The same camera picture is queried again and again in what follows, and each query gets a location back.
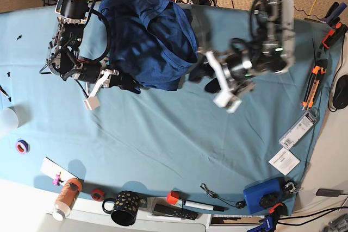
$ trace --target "white label card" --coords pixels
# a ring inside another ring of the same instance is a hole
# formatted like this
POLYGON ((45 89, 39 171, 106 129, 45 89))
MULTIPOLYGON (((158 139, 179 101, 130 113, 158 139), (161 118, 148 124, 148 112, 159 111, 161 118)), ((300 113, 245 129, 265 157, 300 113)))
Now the white label card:
POLYGON ((281 138, 279 143, 286 149, 290 149, 302 138, 307 131, 316 123, 316 119, 309 112, 305 113, 300 120, 281 138))
POLYGON ((296 158, 290 151, 285 148, 282 148, 270 161, 269 163, 279 170, 284 176, 288 175, 297 164, 300 163, 300 160, 296 158))

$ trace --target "computer mouse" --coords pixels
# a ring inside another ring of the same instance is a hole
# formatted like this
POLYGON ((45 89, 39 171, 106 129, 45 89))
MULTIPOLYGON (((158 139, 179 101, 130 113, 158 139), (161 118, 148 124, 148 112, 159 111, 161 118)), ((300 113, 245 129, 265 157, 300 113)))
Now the computer mouse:
POLYGON ((338 79, 332 105, 338 110, 348 105, 348 74, 338 79))

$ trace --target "tape roll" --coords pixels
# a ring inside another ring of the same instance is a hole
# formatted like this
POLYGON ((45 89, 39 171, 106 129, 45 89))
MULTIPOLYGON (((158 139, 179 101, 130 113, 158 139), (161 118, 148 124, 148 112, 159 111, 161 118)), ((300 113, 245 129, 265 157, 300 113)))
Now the tape roll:
POLYGON ((25 141, 21 140, 17 141, 16 149, 20 154, 26 154, 29 151, 29 146, 25 141))
POLYGON ((94 189, 91 194, 92 199, 94 199, 95 201, 103 201, 104 195, 105 195, 105 192, 100 189, 94 189))

